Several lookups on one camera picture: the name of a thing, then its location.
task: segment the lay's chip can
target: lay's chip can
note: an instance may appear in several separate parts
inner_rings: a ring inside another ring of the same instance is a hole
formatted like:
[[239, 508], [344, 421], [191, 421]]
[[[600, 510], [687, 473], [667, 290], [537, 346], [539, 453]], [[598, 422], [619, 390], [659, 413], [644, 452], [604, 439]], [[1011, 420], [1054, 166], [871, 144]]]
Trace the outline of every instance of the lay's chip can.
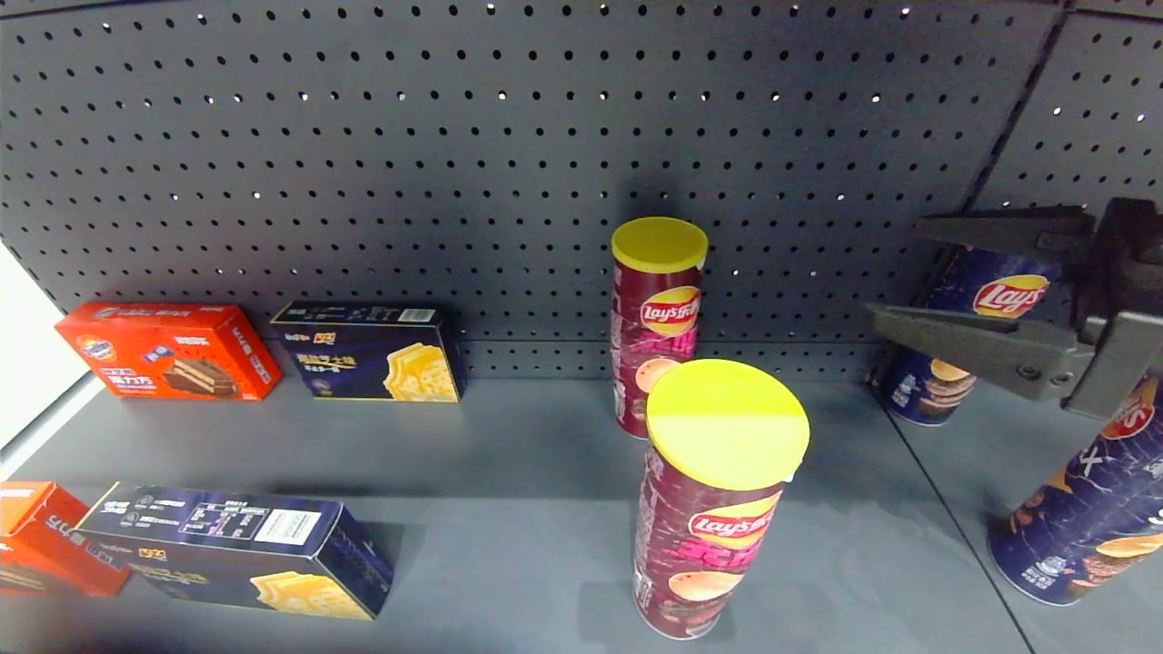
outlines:
[[614, 413], [627, 433], [645, 439], [647, 396], [694, 356], [707, 235], [690, 222], [648, 216], [615, 229], [611, 244]]
[[1026, 595], [1073, 604], [1163, 547], [1163, 394], [1146, 377], [1103, 432], [990, 532]]
[[[1058, 266], [1029, 258], [961, 248], [922, 306], [1021, 318], [1046, 296]], [[887, 407], [918, 425], [944, 425], [969, 396], [977, 377], [944, 361], [902, 349], [880, 382]]]
[[634, 600], [656, 632], [709, 632], [759, 554], [804, 460], [807, 414], [786, 386], [734, 361], [683, 363], [647, 403]]

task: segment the blue lay's can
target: blue lay's can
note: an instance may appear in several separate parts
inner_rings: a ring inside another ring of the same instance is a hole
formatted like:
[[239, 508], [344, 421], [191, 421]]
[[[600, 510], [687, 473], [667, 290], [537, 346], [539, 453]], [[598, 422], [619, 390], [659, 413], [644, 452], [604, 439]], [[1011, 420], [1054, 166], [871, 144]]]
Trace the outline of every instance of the blue lay's can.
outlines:
[[[1016, 319], [1034, 308], [1057, 275], [1056, 264], [963, 247], [922, 306]], [[897, 415], [937, 426], [949, 420], [976, 382], [955, 365], [902, 349], [880, 391]]]
[[1114, 420], [990, 533], [1001, 574], [1064, 606], [1163, 547], [1160, 381], [1144, 378]]

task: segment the gray metal shelf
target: gray metal shelf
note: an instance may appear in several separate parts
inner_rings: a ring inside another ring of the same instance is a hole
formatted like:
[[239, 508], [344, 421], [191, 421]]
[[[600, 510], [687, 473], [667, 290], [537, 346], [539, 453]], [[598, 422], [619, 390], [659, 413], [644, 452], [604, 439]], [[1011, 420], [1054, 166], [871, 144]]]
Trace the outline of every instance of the gray metal shelf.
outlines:
[[[792, 385], [807, 461], [720, 625], [686, 651], [1027, 652], [868, 392]], [[115, 479], [342, 498], [398, 583], [371, 624], [181, 603], [141, 580], [115, 599], [8, 597], [0, 648], [136, 634], [166, 652], [675, 651], [630, 598], [643, 446], [608, 405], [588, 381], [481, 379], [459, 406], [313, 401], [293, 378], [252, 405], [102, 393], [20, 477], [88, 502]]]
[[1163, 557], [1084, 597], [1056, 607], [1029, 599], [990, 562], [986, 521], [1005, 517], [1050, 478], [1103, 422], [1033, 404], [989, 384], [979, 384], [952, 421], [941, 429], [896, 420], [928, 471], [973, 552], [986, 562], [990, 578], [1039, 654], [1155, 651], [1163, 640]]

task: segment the wafer image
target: wafer image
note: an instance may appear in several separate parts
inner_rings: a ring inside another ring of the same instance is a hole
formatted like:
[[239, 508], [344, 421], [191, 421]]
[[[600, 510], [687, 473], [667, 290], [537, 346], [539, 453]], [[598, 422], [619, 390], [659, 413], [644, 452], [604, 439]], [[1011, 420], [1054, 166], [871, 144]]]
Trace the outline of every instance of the wafer image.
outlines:
[[1094, 550], [1112, 559], [1132, 559], [1153, 554], [1161, 547], [1163, 547], [1163, 534], [1151, 534], [1116, 538], [1100, 543]]
[[679, 573], [670, 577], [670, 590], [690, 602], [709, 602], [735, 590], [743, 575], [719, 573], [715, 570], [697, 570]]
[[413, 343], [387, 355], [384, 388], [402, 401], [456, 401], [456, 384], [444, 350]]
[[658, 378], [676, 365], [678, 365], [678, 362], [673, 358], [651, 358], [638, 365], [638, 369], [634, 372], [634, 382], [642, 389], [642, 392], [649, 393], [650, 389], [654, 389], [655, 383], [658, 382]]
[[951, 412], [977, 383], [977, 377], [939, 358], [929, 364], [929, 371], [933, 372], [933, 378], [925, 381], [929, 397], [922, 397], [918, 403], [921, 413], [928, 417]]
[[208, 358], [176, 358], [162, 374], [171, 389], [214, 397], [231, 397], [238, 392], [230, 374]]
[[280, 613], [371, 620], [370, 616], [335, 580], [322, 575], [286, 571], [252, 577], [257, 599]]

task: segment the snack box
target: snack box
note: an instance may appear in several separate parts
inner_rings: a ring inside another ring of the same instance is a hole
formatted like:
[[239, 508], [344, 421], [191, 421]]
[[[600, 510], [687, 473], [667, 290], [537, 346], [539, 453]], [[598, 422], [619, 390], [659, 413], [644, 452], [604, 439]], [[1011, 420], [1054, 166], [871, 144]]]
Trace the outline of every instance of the snack box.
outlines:
[[76, 531], [178, 599], [372, 620], [392, 585], [340, 502], [119, 482]]
[[57, 332], [117, 396], [254, 401], [283, 377], [235, 305], [86, 303]]
[[72, 531], [86, 511], [52, 482], [0, 482], [0, 593], [116, 595], [129, 570]]
[[464, 364], [437, 308], [292, 301], [271, 325], [317, 398], [459, 401]]

